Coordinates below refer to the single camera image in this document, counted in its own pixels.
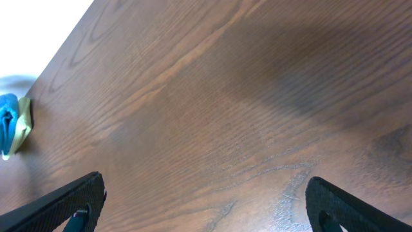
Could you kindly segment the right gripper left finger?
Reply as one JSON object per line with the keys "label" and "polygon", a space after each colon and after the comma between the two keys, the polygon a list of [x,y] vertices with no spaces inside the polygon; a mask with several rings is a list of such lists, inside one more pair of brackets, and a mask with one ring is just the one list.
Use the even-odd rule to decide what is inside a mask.
{"label": "right gripper left finger", "polygon": [[1,231],[94,231],[107,192],[94,171],[13,211],[1,215]]}

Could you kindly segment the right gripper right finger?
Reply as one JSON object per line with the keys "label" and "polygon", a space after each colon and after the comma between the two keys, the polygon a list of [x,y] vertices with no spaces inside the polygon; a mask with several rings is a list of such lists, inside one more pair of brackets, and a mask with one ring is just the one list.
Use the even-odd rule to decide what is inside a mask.
{"label": "right gripper right finger", "polygon": [[305,191],[312,230],[348,232],[411,232],[411,226],[374,208],[321,177],[312,177]]}

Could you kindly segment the blue microfiber cloth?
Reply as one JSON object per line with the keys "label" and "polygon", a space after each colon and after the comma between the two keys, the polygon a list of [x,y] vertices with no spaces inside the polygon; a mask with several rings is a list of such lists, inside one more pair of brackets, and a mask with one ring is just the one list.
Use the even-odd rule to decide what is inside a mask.
{"label": "blue microfiber cloth", "polygon": [[19,117],[19,101],[16,95],[7,93],[1,96],[1,152],[8,155],[15,135]]}

